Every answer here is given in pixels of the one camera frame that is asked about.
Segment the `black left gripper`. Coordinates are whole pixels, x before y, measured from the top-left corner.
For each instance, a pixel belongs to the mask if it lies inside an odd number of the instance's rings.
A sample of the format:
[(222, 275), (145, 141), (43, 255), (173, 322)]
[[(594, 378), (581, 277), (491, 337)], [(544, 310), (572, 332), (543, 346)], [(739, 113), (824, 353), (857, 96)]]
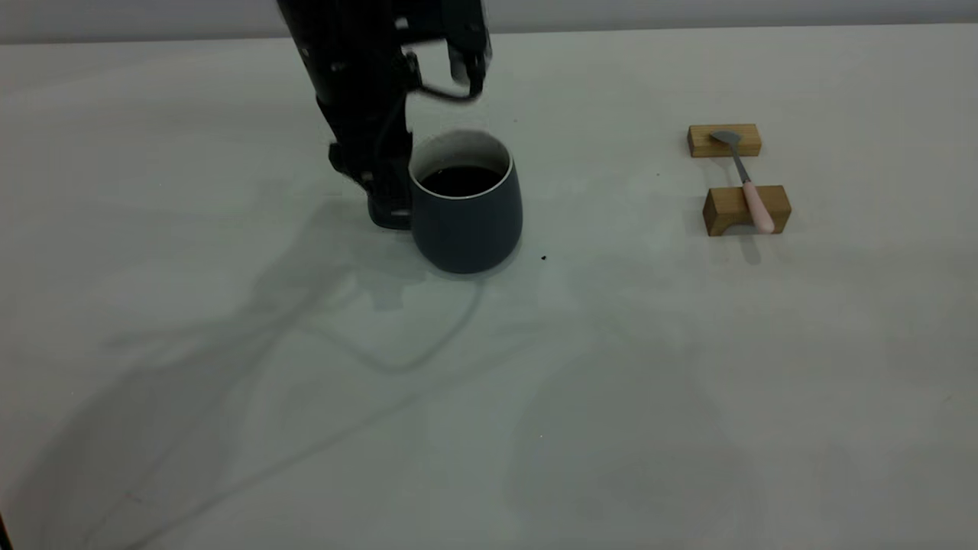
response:
[(368, 182), (369, 216), (381, 228), (411, 229), (412, 179), (408, 167), (391, 164), (411, 153), (406, 97), (418, 88), (413, 53), (317, 63), (317, 105), (333, 133), (329, 162), (347, 178)]

